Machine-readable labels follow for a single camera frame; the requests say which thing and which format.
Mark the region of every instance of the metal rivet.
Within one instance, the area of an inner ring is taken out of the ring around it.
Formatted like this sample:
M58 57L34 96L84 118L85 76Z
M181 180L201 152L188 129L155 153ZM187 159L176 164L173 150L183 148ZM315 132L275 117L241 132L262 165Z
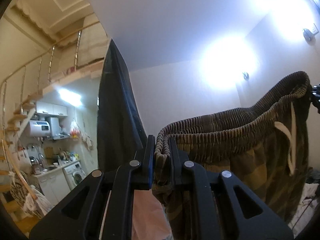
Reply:
M140 162L137 161L137 160L132 160L132 161L129 162L129 164L132 167L137 167L140 164Z
M230 171L223 171L221 174L225 178L230 178L232 175Z
M94 170L94 171L91 173L91 175L92 175L93 177L95 177L95 178L100 177L101 174L102 174L102 172L99 171L99 170Z
M186 161L186 162L184 163L184 165L185 165L186 167L188 167L188 168L191 168L191 167L193 167L195 164L194 164L194 162L192 162L192 161Z

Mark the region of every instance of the fluorescent light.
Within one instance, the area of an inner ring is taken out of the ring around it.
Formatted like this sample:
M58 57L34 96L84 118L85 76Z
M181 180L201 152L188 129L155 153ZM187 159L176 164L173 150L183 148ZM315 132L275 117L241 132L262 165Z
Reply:
M66 101L75 107L82 106L81 95L64 88L59 89L58 92L63 101Z
M243 72L252 74L256 65L255 54L241 37L227 37L206 51L202 72L210 86L228 88L243 80Z

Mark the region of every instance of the pink cloth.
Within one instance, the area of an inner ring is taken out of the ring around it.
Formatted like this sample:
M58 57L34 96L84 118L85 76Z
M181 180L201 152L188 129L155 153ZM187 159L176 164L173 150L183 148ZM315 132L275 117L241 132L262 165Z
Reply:
M151 190L135 190L132 212L132 240L163 240L171 229L161 203Z

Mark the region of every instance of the white cabinet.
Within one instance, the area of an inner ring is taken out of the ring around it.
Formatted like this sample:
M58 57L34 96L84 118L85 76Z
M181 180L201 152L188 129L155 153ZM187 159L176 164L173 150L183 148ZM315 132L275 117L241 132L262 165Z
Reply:
M66 106L53 105L53 114L60 116L68 116Z
M40 102L36 103L37 113L39 114L54 114L53 113L53 104Z
M61 168L43 175L29 175L30 184L41 189L44 196L53 205L58 204L69 192L70 187Z
M60 202L70 192L70 187L66 181L66 177L64 176L63 171L60 170L59 173L53 174L49 176L49 178L53 193Z
M36 109L38 114L68 116L68 111L66 106L54 105L54 104L38 101L36 103L36 107L37 107Z
M44 196L49 200L52 205L58 204L58 199L55 196L52 187L50 185L50 179L47 176L39 178L39 186Z

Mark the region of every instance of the metal railing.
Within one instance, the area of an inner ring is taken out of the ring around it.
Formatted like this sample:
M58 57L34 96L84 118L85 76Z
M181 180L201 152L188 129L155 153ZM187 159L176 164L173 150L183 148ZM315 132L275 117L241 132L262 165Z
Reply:
M49 53L51 51L51 57L50 57L50 62L49 62L49 68L48 68L48 85L50 84L50 81L51 81L51 68L52 68L52 61L53 61L53 54L54 54L54 51L56 49L56 46L66 40L67 38L70 38L72 35L78 33L78 37L77 37L77 42L76 42L76 52L75 52L75 60L74 60L74 70L76 71L77 70L77 64L78 64L78 49L79 49L79 44L80 44L80 38L81 38L81 33L82 33L82 30L84 29L87 29L93 25L96 25L98 24L99 21L97 22L94 22L94 23L91 23L85 27L82 27L82 28L79 28L77 29L76 31L70 33L69 35L61 38L60 40L58 40L57 42L55 42L54 44L52 44L50 46L49 49L47 49L47 51L45 51L44 53L41 53L40 55L38 55L37 57L29 60L28 62L24 63L23 65L21 65L20 67L18 67L17 69L15 69L12 73L10 73L1 83L0 85L0 91L3 91L2 92L2 128L3 128L3 135L5 136L5 99L6 99L6 92L7 92L7 85L8 85L8 80L9 78L11 78L12 76L18 74L20 72L20 70L23 70L23 74L22 74L22 80L21 80L21 89L20 89L20 113L22 114L23 113L23 92L24 92L24 85L25 85L25 76L26 76L26 70L27 70L27 66L36 61L36 60L40 60L40 63L39 63L39 68L38 68L38 75L37 75L37 93L39 92L39 89L40 89L40 73L41 73L41 68L42 68L42 61L43 61L43 56L46 55L47 53Z

